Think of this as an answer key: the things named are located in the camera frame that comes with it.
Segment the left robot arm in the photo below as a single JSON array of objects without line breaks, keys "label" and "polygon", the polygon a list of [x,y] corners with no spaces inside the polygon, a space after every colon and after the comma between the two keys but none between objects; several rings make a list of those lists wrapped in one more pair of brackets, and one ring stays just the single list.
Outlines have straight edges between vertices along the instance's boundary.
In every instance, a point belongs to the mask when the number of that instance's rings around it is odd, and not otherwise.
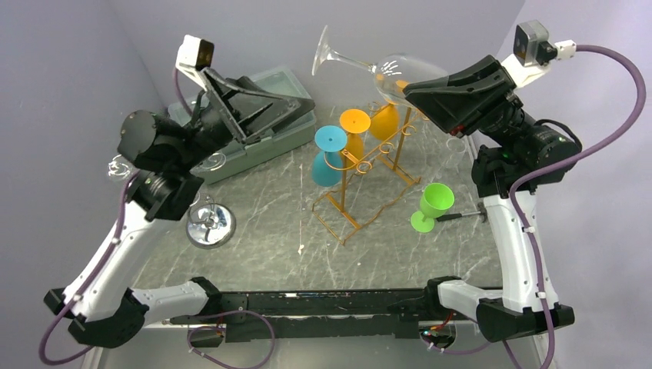
[{"label": "left robot arm", "polygon": [[195,167],[231,142],[261,140],[314,108],[310,98],[280,95],[249,78],[223,78],[209,67],[198,71],[199,98],[186,124],[146,110],[131,113],[121,127],[118,153],[134,166],[118,198],[118,217],[80,275],[50,290],[44,302],[85,348],[115,348],[143,327],[169,318],[214,321],[221,292],[206,278],[170,288],[132,287],[141,265],[193,204],[203,179]]}]

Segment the clear wine glass front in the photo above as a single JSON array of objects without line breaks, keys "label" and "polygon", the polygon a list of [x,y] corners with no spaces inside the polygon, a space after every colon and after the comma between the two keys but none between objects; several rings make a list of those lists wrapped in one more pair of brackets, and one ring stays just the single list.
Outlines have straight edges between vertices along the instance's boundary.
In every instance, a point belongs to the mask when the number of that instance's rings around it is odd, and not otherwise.
[{"label": "clear wine glass front", "polygon": [[422,58],[405,53],[387,55],[376,62],[359,61],[335,51],[328,38],[328,26],[324,26],[311,66],[316,75],[325,62],[340,62],[361,69],[373,77],[374,86],[389,104],[409,107],[404,90],[410,84],[434,81],[436,86],[445,86],[449,73],[443,68]]}]

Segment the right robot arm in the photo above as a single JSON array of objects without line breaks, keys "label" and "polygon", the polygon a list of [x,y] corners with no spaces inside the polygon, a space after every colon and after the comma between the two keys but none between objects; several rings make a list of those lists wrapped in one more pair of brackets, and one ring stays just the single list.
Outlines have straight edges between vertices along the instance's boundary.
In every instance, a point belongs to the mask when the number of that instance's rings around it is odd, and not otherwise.
[{"label": "right robot arm", "polygon": [[573,324],[571,307],[559,303],[535,231],[536,190],[561,181],[564,159],[580,142],[532,118],[516,96],[549,71],[524,66],[515,56],[492,56],[441,77],[404,87],[406,100],[440,130],[455,137],[480,132],[495,142],[481,146],[471,177],[484,204],[501,263],[502,288],[489,291],[460,278],[430,280],[424,310],[442,319],[452,310],[475,320],[490,342],[532,336]]}]

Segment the green wine glass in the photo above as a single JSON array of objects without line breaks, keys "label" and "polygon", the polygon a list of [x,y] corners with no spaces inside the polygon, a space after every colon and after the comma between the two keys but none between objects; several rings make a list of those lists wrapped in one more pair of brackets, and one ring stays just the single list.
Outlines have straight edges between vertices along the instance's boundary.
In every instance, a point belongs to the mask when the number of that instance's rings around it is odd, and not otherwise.
[{"label": "green wine glass", "polygon": [[419,210],[411,216],[411,227],[420,233],[431,232],[436,225],[436,219],[446,214],[454,202],[454,192],[447,185],[442,183],[427,185],[420,199]]}]

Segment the clear wine glass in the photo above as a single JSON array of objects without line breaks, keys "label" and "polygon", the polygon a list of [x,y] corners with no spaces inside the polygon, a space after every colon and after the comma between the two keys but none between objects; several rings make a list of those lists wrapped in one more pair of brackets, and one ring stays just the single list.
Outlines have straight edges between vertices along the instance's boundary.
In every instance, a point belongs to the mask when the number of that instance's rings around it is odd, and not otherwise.
[{"label": "clear wine glass", "polygon": [[449,169],[457,168],[467,152],[465,140],[461,138],[449,138],[446,145],[449,156],[444,166]]},{"label": "clear wine glass", "polygon": [[404,90],[410,84],[434,81],[436,86],[445,86],[449,73],[443,68],[422,58],[405,53],[387,55],[376,62],[359,61],[335,51],[328,38],[328,26],[324,26],[311,66],[316,75],[325,62],[340,62],[361,69],[373,77],[374,86],[389,104],[409,107]]}]

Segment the blue wine glass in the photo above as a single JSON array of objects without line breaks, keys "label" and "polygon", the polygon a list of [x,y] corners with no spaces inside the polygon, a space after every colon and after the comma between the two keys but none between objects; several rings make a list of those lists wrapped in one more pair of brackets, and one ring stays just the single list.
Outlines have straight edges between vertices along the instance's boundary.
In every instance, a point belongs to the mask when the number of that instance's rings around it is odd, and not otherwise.
[{"label": "blue wine glass", "polygon": [[345,131],[335,125],[325,125],[314,135],[314,143],[319,148],[316,154],[311,177],[321,187],[331,187],[341,180],[339,168],[343,168],[340,151],[345,148],[348,138]]}]

